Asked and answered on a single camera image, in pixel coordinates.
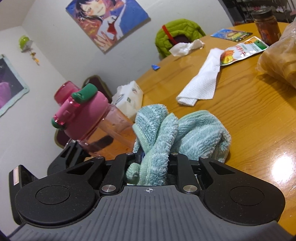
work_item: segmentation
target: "poster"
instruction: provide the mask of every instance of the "poster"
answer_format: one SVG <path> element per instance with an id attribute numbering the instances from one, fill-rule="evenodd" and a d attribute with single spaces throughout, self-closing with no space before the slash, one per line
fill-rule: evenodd
<path id="1" fill-rule="evenodd" d="M 136 0 L 73 0 L 66 10 L 104 52 L 149 18 Z"/>
<path id="2" fill-rule="evenodd" d="M 29 87 L 13 69 L 7 57 L 0 55 L 0 116 L 28 92 Z"/>

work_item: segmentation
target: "tissue box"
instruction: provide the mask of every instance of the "tissue box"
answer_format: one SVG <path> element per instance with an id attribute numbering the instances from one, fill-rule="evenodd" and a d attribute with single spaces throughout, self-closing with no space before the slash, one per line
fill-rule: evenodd
<path id="1" fill-rule="evenodd" d="M 142 107 L 143 91 L 135 81 L 119 86 L 112 97 L 112 104 L 121 110 L 129 119 L 135 121 L 136 114 Z"/>

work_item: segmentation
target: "food packet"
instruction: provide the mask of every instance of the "food packet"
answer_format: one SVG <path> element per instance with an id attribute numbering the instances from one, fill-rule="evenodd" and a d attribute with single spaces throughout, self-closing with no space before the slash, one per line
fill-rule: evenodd
<path id="1" fill-rule="evenodd" d="M 268 48 L 268 45 L 257 37 L 252 37 L 243 43 L 225 49 L 220 58 L 220 65 L 229 65 L 236 61 L 243 60 L 254 54 L 260 53 Z"/>
<path id="2" fill-rule="evenodd" d="M 257 69 L 296 88 L 296 21 L 259 58 Z"/>

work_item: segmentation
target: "jar lid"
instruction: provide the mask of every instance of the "jar lid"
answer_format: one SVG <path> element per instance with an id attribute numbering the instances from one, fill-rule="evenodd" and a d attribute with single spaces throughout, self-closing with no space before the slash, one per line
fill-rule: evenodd
<path id="1" fill-rule="evenodd" d="M 267 7 L 264 9 L 253 11 L 251 15 L 254 19 L 264 19 L 273 16 L 273 12 L 270 7 Z"/>

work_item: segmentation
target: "white paper towel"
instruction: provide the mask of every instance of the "white paper towel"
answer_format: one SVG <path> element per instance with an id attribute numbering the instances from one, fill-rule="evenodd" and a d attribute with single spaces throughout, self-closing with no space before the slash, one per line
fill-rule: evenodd
<path id="1" fill-rule="evenodd" d="M 170 52 L 174 56 L 184 56 L 189 54 L 193 49 L 202 49 L 204 44 L 199 39 L 194 40 L 192 43 L 178 43 L 170 49 Z"/>
<path id="2" fill-rule="evenodd" d="M 186 85 L 176 100 L 179 104 L 194 106 L 198 99 L 212 99 L 220 71 L 220 57 L 224 50 L 211 49 L 197 76 Z"/>

